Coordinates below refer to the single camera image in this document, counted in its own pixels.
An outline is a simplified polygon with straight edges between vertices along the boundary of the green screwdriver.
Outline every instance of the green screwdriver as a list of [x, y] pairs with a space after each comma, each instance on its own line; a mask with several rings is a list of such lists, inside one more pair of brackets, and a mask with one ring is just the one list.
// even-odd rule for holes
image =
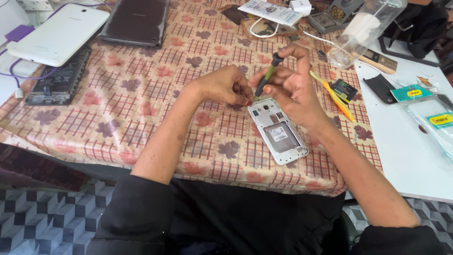
[[272, 73], [274, 73], [274, 69], [281, 62], [283, 62], [283, 60], [284, 60], [284, 58], [279, 57], [278, 52], [275, 52], [274, 54], [272, 54], [272, 62], [270, 63], [271, 66], [267, 70], [266, 75], [263, 78], [261, 78], [260, 83], [258, 84], [258, 87], [256, 87], [255, 98], [253, 99], [254, 102], [256, 100], [258, 100], [258, 98], [261, 96], [261, 94], [263, 93], [264, 86], [269, 83], [269, 79], [270, 79]]

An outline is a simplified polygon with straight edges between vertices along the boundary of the plastic bottle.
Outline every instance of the plastic bottle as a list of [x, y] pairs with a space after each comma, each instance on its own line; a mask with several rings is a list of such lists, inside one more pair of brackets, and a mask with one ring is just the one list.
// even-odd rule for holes
[[350, 67], [406, 6], [407, 0], [365, 0], [327, 53], [329, 63], [340, 69]]

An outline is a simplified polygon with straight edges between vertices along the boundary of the yellow pry tool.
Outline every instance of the yellow pry tool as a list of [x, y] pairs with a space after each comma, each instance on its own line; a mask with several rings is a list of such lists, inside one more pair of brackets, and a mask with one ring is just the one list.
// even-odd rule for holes
[[320, 81], [323, 84], [325, 89], [329, 92], [330, 97], [332, 97], [333, 101], [337, 104], [338, 108], [340, 108], [340, 110], [344, 113], [344, 115], [350, 121], [352, 121], [354, 123], [355, 119], [354, 119], [354, 116], [352, 115], [351, 111], [346, 106], [346, 104], [343, 103], [343, 101], [333, 92], [333, 90], [330, 88], [329, 84], [325, 80], [323, 80], [320, 77], [316, 76], [312, 71], [310, 71], [310, 74], [311, 74], [311, 76], [313, 76], [313, 78], [317, 79], [318, 81]]

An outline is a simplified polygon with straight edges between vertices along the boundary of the floral tablecloth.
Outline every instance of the floral tablecloth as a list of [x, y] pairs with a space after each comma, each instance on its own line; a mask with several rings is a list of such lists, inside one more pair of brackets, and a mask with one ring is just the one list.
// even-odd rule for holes
[[[248, 39], [220, 13], [244, 0], [179, 0], [170, 4], [161, 50], [90, 43], [93, 52], [69, 106], [29, 106], [14, 96], [0, 107], [0, 142], [70, 162], [132, 168], [181, 88], [223, 65], [247, 76], [270, 65], [272, 53], [292, 40], [310, 49], [312, 70], [327, 81], [343, 79], [358, 89], [349, 108], [351, 123], [319, 82], [316, 91], [327, 115], [380, 170], [377, 152], [354, 67], [332, 67], [317, 51], [326, 43], [306, 35]], [[303, 27], [313, 28], [304, 19]], [[335, 40], [340, 32], [323, 35]], [[282, 63], [295, 68], [295, 58]], [[28, 94], [33, 81], [22, 84]], [[336, 196], [347, 186], [319, 140], [297, 127], [310, 153], [286, 166], [275, 163], [245, 107], [205, 102], [195, 113], [181, 149], [175, 176], [289, 194]]]

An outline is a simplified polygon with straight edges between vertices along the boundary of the black shirt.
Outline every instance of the black shirt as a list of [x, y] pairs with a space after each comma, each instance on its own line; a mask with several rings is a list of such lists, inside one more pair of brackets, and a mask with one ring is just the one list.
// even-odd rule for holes
[[[104, 211], [87, 255], [321, 254], [340, 215], [335, 198], [127, 176]], [[434, 231], [367, 227], [354, 255], [445, 254]]]

